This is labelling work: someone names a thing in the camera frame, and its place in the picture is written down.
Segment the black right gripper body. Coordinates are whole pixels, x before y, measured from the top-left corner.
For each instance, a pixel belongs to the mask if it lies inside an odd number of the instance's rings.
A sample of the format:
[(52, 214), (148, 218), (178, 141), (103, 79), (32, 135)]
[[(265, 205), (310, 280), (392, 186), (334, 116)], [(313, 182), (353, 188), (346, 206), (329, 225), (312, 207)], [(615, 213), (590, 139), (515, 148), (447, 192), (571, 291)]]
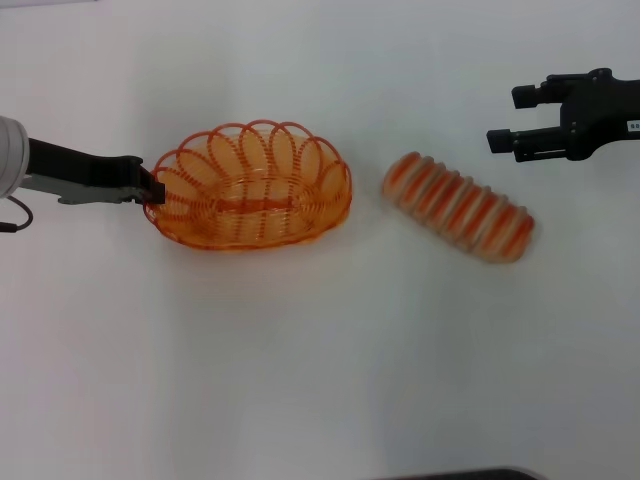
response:
[(627, 122), (640, 120), (640, 79), (620, 80), (610, 69), (591, 72), (591, 99), (582, 105), (561, 105), (561, 128), (567, 135), (571, 161), (589, 158), (600, 147), (618, 141), (640, 141)]

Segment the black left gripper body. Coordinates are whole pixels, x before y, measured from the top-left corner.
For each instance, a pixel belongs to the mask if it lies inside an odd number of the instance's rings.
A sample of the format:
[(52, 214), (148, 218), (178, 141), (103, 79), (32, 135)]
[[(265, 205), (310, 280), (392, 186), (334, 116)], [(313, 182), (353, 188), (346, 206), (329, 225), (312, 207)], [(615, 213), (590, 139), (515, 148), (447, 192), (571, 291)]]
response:
[(142, 160), (134, 156), (97, 156), (29, 140), (28, 176), (41, 175), (94, 187), (131, 188), (137, 166), (142, 166)]

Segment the orange wire basket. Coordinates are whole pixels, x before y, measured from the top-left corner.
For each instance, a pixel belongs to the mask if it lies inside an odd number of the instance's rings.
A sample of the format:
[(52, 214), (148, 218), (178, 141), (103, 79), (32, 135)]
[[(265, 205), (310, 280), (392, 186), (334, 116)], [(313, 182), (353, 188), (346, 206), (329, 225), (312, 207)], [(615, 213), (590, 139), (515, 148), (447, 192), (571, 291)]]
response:
[(299, 245), (343, 224), (353, 198), (348, 164), (295, 122), (227, 123), (195, 133), (156, 163), (161, 204), (144, 205), (166, 238), (197, 250)]

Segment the orange striped bread loaf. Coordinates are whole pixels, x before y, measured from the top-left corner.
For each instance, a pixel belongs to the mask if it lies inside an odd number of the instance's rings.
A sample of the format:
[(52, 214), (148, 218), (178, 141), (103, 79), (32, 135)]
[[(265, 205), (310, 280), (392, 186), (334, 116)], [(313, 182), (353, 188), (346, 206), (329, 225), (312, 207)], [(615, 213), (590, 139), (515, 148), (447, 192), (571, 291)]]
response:
[(534, 240), (536, 221), (526, 207), (417, 152), (391, 165), (382, 194), (419, 225), (487, 263), (513, 263)]

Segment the dark rounded robot base edge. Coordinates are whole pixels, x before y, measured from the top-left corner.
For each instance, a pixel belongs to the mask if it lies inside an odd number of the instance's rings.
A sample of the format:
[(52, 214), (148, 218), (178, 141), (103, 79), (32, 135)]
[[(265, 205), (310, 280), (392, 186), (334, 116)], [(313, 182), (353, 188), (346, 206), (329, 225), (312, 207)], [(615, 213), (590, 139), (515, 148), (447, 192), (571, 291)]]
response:
[(377, 480), (547, 480), (544, 476), (533, 471), (500, 466), (493, 468), (481, 468), (472, 470), (458, 470), (437, 472), (421, 475), (409, 475), (401, 477), (388, 477)]

